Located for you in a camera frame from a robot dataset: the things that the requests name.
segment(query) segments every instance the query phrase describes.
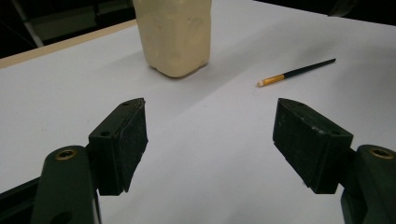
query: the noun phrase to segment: white table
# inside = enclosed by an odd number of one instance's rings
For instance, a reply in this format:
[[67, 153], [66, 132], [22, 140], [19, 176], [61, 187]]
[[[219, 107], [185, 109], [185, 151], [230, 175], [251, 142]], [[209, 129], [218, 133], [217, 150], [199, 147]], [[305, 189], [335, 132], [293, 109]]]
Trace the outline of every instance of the white table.
[[[147, 101], [148, 147], [104, 223], [343, 223], [342, 187], [315, 195], [273, 145], [279, 97], [363, 144], [396, 149], [396, 27], [250, 0], [215, 0], [210, 63], [172, 79], [147, 66], [136, 26], [0, 70], [0, 192], [86, 146], [120, 103]], [[262, 78], [336, 58], [264, 88]]]

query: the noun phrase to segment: brass screw hole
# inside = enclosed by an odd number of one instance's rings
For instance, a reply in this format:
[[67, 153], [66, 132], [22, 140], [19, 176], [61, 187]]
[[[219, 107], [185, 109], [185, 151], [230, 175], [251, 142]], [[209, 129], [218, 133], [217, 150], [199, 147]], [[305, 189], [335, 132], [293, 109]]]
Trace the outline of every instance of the brass screw hole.
[[387, 151], [379, 148], [370, 149], [370, 153], [381, 159], [392, 160], [394, 158], [393, 154], [390, 154]]
[[72, 159], [76, 155], [77, 155], [77, 151], [75, 149], [66, 149], [66, 150], [59, 152], [56, 155], [55, 159], [57, 161], [67, 161], [67, 160]]

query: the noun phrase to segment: white tabletop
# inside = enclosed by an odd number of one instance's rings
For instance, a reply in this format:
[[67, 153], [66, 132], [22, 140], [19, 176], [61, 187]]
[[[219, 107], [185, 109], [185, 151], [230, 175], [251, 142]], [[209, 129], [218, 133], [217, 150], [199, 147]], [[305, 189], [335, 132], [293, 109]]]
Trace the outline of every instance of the white tabletop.
[[188, 77], [149, 68], [136, 26], [12, 65], [0, 70], [0, 192], [144, 97], [148, 147], [130, 192], [100, 198], [104, 223], [343, 223], [343, 188], [315, 195], [273, 145], [276, 102], [313, 107], [355, 134], [352, 148], [396, 149], [395, 61], [396, 27], [215, 0], [210, 63]]

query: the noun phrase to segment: paintbrush handle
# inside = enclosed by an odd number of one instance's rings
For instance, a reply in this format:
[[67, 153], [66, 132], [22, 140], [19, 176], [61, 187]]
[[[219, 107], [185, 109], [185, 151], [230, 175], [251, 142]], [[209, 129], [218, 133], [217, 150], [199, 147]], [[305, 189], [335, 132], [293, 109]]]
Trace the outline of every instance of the paintbrush handle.
[[295, 77], [295, 76], [298, 76], [298, 75], [300, 75], [302, 73], [309, 72], [311, 70], [314, 70], [316, 68], [319, 68], [319, 67], [322, 67], [324, 65], [327, 65], [329, 63], [334, 63], [334, 62], [335, 62], [335, 59], [331, 59], [331, 60], [323, 62], [323, 63], [315, 63], [315, 64], [309, 65], [307, 67], [302, 67], [302, 68], [299, 68], [299, 69], [296, 69], [296, 70], [293, 70], [293, 71], [289, 71], [289, 72], [287, 72], [287, 73], [285, 73], [283, 75], [285, 76], [285, 78]]

